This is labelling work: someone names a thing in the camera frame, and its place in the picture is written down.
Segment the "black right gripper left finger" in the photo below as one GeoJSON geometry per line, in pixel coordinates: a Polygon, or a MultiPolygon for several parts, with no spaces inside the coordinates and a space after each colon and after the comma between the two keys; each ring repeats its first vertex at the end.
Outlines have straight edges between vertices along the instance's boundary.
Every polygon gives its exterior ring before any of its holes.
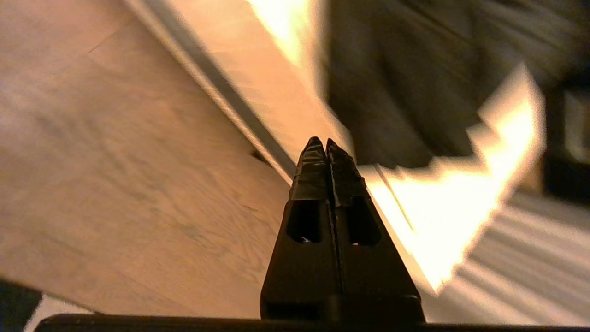
{"type": "Polygon", "coordinates": [[[312,137],[297,163],[260,293],[262,319],[319,320],[339,290],[328,163],[312,137]]]}

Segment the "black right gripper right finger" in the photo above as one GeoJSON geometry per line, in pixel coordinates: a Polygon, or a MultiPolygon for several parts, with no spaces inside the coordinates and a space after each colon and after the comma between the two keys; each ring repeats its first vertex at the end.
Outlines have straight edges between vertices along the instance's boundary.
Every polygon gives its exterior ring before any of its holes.
{"type": "Polygon", "coordinates": [[[331,139],[326,154],[339,282],[337,294],[327,301],[331,319],[344,323],[424,323],[419,292],[352,157],[331,139]]]}

